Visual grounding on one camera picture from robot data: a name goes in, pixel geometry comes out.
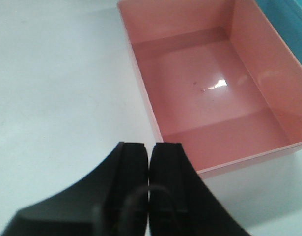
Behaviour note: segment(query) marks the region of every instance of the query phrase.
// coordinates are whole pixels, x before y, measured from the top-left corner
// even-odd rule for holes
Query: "white surface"
[[[155,144],[115,0],[0,0],[0,232],[19,208]],[[254,236],[302,236],[302,151],[205,180]]]
[[[254,236],[302,236],[302,150],[205,180]]]

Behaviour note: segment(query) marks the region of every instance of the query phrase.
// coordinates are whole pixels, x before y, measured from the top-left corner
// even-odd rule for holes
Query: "black object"
[[[179,229],[173,224],[170,203],[159,193],[150,196],[152,236],[250,236],[227,213],[202,182],[181,144],[157,143],[153,149],[150,184],[167,188],[174,196]]]
[[[124,200],[139,186],[147,185],[147,181],[144,145],[118,143],[109,156],[79,182],[18,211],[1,236],[93,236],[95,231],[115,236]],[[145,195],[137,203],[133,222],[136,236],[145,234],[147,202]]]

